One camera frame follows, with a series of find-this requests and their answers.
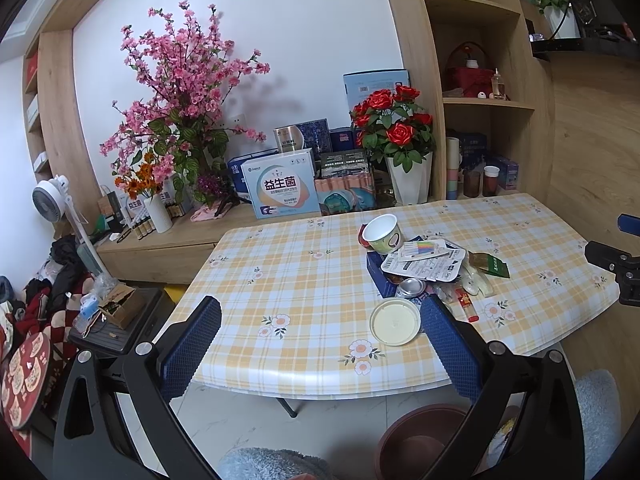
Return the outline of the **white probiotic box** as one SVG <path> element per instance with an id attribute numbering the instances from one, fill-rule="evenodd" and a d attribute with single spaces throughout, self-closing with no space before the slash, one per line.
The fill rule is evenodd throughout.
<path id="1" fill-rule="evenodd" d="M 241 170 L 258 220 L 320 212 L 310 148 L 252 158 Z"/>

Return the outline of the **teal patterned gift box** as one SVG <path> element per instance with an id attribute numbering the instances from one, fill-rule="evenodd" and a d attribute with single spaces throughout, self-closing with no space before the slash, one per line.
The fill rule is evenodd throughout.
<path id="1" fill-rule="evenodd" d="M 314 180 L 320 212 L 324 216 L 374 209 L 375 186 L 371 171 Z"/>

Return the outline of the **colourful striped card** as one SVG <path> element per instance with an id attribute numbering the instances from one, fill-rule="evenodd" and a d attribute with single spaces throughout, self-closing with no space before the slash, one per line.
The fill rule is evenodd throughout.
<path id="1" fill-rule="evenodd" d="M 413 240 L 405 242 L 398 250 L 398 259 L 413 262 L 437 258 L 450 253 L 450 248 L 444 240 Z"/>

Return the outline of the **grey fluffy slipper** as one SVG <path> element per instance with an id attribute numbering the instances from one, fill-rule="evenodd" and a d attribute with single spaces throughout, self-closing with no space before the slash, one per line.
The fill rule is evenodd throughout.
<path id="1" fill-rule="evenodd" d="M 575 391 L 585 442 L 585 478 L 592 479 L 620 443 L 620 396 L 608 370 L 593 370 L 577 379 Z"/>

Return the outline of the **stack of pastel cups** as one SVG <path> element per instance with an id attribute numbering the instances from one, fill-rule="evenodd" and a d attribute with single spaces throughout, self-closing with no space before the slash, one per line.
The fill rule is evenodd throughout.
<path id="1" fill-rule="evenodd" d="M 455 136 L 446 139 L 447 154 L 447 182 L 446 199 L 455 200 L 458 197 L 459 167 L 460 167 L 460 141 Z"/>

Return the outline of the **red rose bouquet white vase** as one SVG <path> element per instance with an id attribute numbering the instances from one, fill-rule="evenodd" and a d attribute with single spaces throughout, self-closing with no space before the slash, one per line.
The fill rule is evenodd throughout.
<path id="1" fill-rule="evenodd" d="M 426 203 L 431 185 L 434 119 L 419 96 L 419 90 L 396 84 L 372 92 L 350 112 L 357 145 L 371 162 L 386 165 L 401 205 Z"/>

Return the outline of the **white printed blister pack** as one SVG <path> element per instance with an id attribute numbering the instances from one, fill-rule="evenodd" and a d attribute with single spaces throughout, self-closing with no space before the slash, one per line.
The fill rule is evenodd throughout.
<path id="1" fill-rule="evenodd" d="M 427 282 L 453 282 L 459 275 L 462 263 L 466 257 L 464 248 L 444 240 L 450 248 L 450 253 L 437 258 L 405 262 L 398 259 L 398 250 L 386 256 L 382 263 L 382 270 L 388 274 L 418 278 Z"/>

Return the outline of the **red white paper cup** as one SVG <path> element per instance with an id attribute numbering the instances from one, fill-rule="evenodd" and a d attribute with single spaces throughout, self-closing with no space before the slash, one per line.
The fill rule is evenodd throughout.
<path id="1" fill-rule="evenodd" d="M 500 168 L 487 165 L 483 169 L 483 195 L 485 197 L 496 196 L 498 193 Z"/>

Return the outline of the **crushed red soda can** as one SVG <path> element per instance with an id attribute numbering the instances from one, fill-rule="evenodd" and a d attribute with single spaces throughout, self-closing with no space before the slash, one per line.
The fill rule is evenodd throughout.
<path id="1" fill-rule="evenodd" d="M 372 249 L 371 245 L 369 244 L 369 242 L 367 242 L 364 237 L 363 237 L 363 231 L 366 228 L 367 223 L 363 223 L 358 231 L 358 236 L 357 236 L 357 240 L 358 240 L 358 244 L 363 247 L 365 250 L 367 250 L 368 252 L 370 252 Z"/>

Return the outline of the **round white plastic lid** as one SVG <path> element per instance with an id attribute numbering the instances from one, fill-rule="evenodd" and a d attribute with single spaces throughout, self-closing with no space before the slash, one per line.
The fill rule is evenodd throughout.
<path id="1" fill-rule="evenodd" d="M 388 298 L 373 309 L 369 325 L 371 334 L 381 344 L 401 347 L 420 333 L 420 312 L 409 300 Z"/>

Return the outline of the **white desk fan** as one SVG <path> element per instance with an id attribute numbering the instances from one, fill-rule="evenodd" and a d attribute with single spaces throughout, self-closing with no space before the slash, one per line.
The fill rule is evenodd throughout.
<path id="1" fill-rule="evenodd" d="M 40 216 L 51 223 L 60 222 L 64 217 L 70 219 L 70 223 L 81 236 L 91 257 L 98 265 L 100 274 L 109 280 L 113 278 L 91 243 L 85 229 L 88 220 L 80 218 L 73 196 L 70 194 L 70 181 L 65 176 L 55 176 L 48 180 L 39 181 L 32 190 L 32 202 Z"/>

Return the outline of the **crushed silver can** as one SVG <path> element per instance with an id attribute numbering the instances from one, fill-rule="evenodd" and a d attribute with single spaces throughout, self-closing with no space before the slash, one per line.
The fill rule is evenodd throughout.
<path id="1" fill-rule="evenodd" d="M 420 298 L 426 291 L 424 281 L 418 278 L 405 278 L 396 287 L 395 296 L 402 299 L 413 300 Z"/>

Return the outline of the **green tea packet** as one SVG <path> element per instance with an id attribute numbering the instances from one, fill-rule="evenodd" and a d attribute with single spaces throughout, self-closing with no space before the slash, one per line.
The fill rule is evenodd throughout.
<path id="1" fill-rule="evenodd" d="M 494 255 L 486 252 L 470 252 L 470 265 L 483 273 L 496 276 L 497 278 L 510 278 L 508 266 Z"/>

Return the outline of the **red lighter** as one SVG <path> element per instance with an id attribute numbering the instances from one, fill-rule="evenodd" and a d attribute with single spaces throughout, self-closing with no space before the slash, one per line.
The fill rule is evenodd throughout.
<path id="1" fill-rule="evenodd" d="M 469 323 L 478 322 L 480 320 L 480 316 L 477 314 L 471 297 L 466 292 L 466 290 L 464 288 L 457 287 L 454 290 L 454 293 L 456 294 L 460 307 L 462 307 L 462 311 L 466 317 L 466 320 Z"/>

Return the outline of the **blue paper coffee bag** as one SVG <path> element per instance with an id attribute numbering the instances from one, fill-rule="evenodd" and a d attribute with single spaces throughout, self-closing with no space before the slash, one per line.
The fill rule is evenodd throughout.
<path id="1" fill-rule="evenodd" d="M 372 278 L 375 287 L 383 298 L 396 297 L 397 285 L 407 278 L 395 274 L 388 274 L 382 270 L 383 257 L 377 252 L 368 252 L 366 258 L 366 267 Z"/>

